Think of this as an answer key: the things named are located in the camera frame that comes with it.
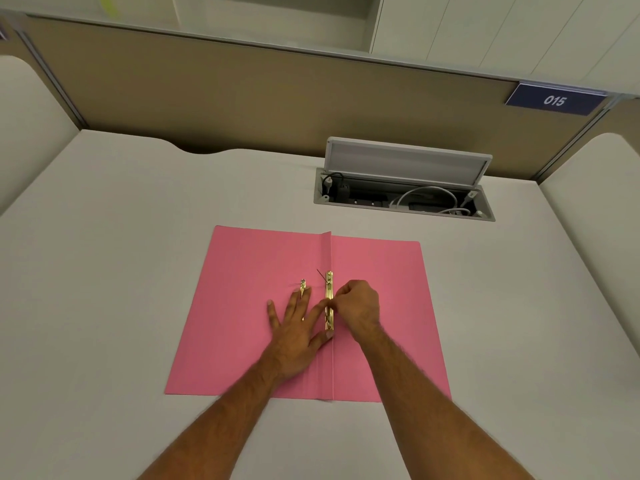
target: blue label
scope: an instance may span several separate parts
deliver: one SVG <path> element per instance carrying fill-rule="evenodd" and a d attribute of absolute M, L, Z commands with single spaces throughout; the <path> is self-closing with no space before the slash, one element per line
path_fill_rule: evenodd
<path fill-rule="evenodd" d="M 606 97 L 604 93 L 521 82 L 505 104 L 588 116 Z"/>

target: white desk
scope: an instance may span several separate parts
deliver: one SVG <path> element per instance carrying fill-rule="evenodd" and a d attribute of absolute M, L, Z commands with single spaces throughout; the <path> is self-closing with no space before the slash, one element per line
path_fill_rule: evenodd
<path fill-rule="evenodd" d="M 637 478 L 640 358 L 535 183 L 485 223 L 315 205 L 322 164 L 82 131 L 0 218 L 0 477 L 132 478 L 211 402 L 163 388 L 219 224 L 420 241 L 454 400 L 537 477 Z M 234 472 L 407 477 L 380 404 L 285 399 Z"/>

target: pink file folder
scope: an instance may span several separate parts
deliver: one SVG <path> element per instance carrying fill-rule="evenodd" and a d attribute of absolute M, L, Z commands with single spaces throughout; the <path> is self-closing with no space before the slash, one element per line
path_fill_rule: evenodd
<path fill-rule="evenodd" d="M 317 272 L 331 269 L 334 290 L 367 280 L 380 295 L 383 327 L 451 396 L 420 243 L 217 226 L 166 385 L 166 394 L 219 395 L 271 339 L 266 302 L 282 318 L 304 278 L 311 304 L 324 298 Z M 276 397 L 380 402 L 367 361 L 339 315 L 335 334 L 308 370 Z M 316 331 L 324 328 L 322 317 Z"/>

